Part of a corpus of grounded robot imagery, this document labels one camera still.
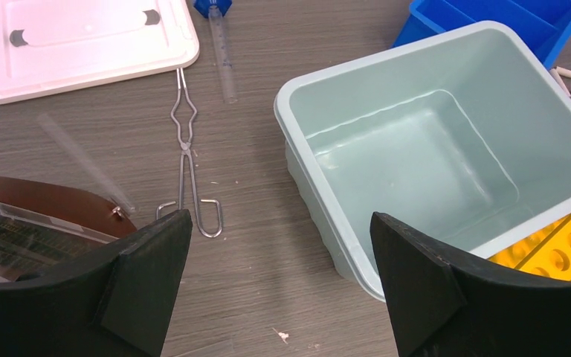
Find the wooden table surface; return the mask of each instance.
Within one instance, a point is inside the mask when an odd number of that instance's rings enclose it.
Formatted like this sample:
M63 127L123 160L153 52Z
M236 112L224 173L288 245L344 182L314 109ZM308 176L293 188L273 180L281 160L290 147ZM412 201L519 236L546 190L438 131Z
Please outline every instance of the wooden table surface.
M209 346L194 356L396 356L386 306L336 273L298 196L273 100L291 78L386 49L408 5L235 1L227 15L233 105L222 102L208 23L191 11L201 40L186 70L200 111L196 175L201 198L222 202L225 231L208 239L194 229L163 356ZM571 39L557 64L571 69ZM175 96L167 72L1 106L0 175L103 194L35 124L50 115L140 206L134 222L143 226L178 192ZM188 118L186 105L179 112ZM213 207L204 206L204 220L213 229ZM288 333L287 343L276 332Z

